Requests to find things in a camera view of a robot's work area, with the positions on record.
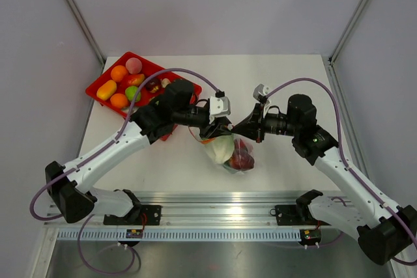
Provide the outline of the green lettuce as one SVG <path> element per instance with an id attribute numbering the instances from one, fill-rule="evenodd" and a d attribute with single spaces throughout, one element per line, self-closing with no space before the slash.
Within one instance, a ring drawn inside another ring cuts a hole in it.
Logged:
<path id="1" fill-rule="evenodd" d="M 215 164 L 223 164 L 230 159 L 235 149 L 232 135 L 210 139 L 204 144 L 205 152 Z"/>

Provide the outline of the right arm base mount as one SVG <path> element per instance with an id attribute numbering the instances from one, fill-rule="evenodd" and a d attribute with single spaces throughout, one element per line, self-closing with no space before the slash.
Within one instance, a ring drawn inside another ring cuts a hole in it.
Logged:
<path id="1" fill-rule="evenodd" d="M 312 217 L 308 210 L 298 209 L 295 204 L 279 204 L 269 210 L 279 226 L 328 226 L 324 221 Z"/>

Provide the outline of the dark red apple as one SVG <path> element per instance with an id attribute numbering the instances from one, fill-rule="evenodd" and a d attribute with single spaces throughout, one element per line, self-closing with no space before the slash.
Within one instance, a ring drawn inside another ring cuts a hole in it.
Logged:
<path id="1" fill-rule="evenodd" d="M 229 159 L 229 166 L 234 170 L 248 171 L 253 169 L 255 160 L 248 147 L 242 141 L 235 141 L 235 149 Z"/>

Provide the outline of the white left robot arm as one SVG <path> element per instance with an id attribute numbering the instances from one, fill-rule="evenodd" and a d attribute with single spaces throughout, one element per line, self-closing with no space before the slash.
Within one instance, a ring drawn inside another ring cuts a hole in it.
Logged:
<path id="1" fill-rule="evenodd" d="M 94 185 L 128 156 L 171 133 L 176 125 L 199 128 L 207 139 L 227 134 L 231 108 L 225 94 L 217 92 L 204 100 L 202 107 L 192 102 L 193 97 L 193 84 L 178 79 L 147 105 L 138 107 L 107 141 L 64 165 L 50 163 L 45 168 L 48 194 L 65 221 L 76 223 L 96 214 L 125 225 L 136 223 L 142 204 L 132 191 L 108 191 Z"/>

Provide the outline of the clear zip bag orange zipper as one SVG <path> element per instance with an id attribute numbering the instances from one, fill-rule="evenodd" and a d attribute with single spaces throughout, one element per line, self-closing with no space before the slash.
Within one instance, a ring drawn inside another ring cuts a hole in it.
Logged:
<path id="1" fill-rule="evenodd" d="M 253 147 L 247 139 L 238 135 L 222 135 L 202 138 L 189 127 L 192 137 L 202 145 L 205 153 L 216 165 L 221 165 L 231 174 L 244 174 L 255 167 Z"/>

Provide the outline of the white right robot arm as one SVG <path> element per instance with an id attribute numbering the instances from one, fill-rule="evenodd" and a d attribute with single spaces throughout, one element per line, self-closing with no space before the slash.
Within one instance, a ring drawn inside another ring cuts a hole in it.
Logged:
<path id="1" fill-rule="evenodd" d="M 341 152 L 341 143 L 318 125 L 317 109 L 310 97 L 291 96 L 286 113 L 269 113 L 266 102 L 233 127 L 233 133 L 262 142 L 266 134 L 292 138 L 295 152 L 325 174 L 351 201 L 352 207 L 336 206 L 319 191 L 297 199 L 296 217 L 302 223 L 323 221 L 358 242 L 364 254 L 384 265 L 410 245 L 416 244 L 416 209 L 402 207 L 373 185 Z"/>

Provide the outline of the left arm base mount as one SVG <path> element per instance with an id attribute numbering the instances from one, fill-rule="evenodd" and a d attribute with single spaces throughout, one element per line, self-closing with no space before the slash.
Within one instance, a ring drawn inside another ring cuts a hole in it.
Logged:
<path id="1" fill-rule="evenodd" d="M 158 226 L 160 224 L 162 207 L 160 205 L 142 205 L 133 208 L 123 217 L 105 215 L 103 224 L 111 226 Z"/>

